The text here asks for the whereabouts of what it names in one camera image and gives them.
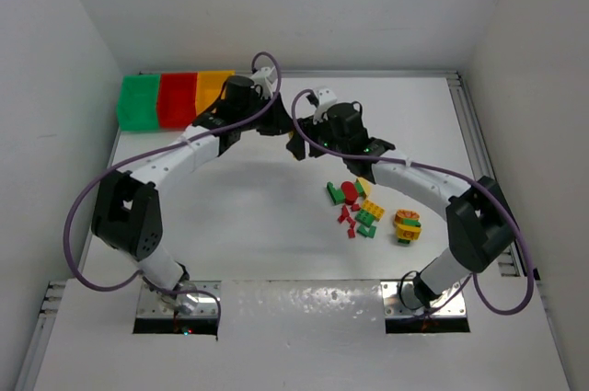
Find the yellow butterfly round lego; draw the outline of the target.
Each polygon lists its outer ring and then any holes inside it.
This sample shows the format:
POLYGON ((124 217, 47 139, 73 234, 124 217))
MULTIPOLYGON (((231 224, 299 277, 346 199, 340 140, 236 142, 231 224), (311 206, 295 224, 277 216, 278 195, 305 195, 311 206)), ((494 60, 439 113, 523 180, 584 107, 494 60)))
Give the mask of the yellow butterfly round lego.
POLYGON ((395 212, 393 223, 395 226, 400 224, 408 226, 420 226, 420 215, 417 212, 406 209, 398 209, 395 212))

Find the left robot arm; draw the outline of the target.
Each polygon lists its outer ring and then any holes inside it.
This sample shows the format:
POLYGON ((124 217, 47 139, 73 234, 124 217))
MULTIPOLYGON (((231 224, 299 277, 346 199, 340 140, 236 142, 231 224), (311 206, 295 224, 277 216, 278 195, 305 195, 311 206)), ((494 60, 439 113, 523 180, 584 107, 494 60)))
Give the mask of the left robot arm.
POLYGON ((132 260, 156 288, 175 294, 187 278, 184 266, 161 243, 160 197, 198 167, 222 155, 244 131, 273 122, 280 108, 278 82, 232 75, 225 95, 189 124, 181 136, 132 171, 114 170, 101 180, 91 223, 94 236, 132 260))

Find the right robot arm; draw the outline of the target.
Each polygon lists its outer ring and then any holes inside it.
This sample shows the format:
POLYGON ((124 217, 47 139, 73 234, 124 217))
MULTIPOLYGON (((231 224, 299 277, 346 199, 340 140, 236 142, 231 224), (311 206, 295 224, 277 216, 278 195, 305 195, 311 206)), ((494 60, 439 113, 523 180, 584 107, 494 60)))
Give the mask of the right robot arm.
POLYGON ((469 275, 485 271, 512 243, 523 238, 501 187, 410 160, 394 144, 369 135, 357 103, 336 103, 295 118, 299 158, 329 154, 357 177, 423 204, 445 220, 447 248, 419 270, 401 296, 424 308, 469 275))

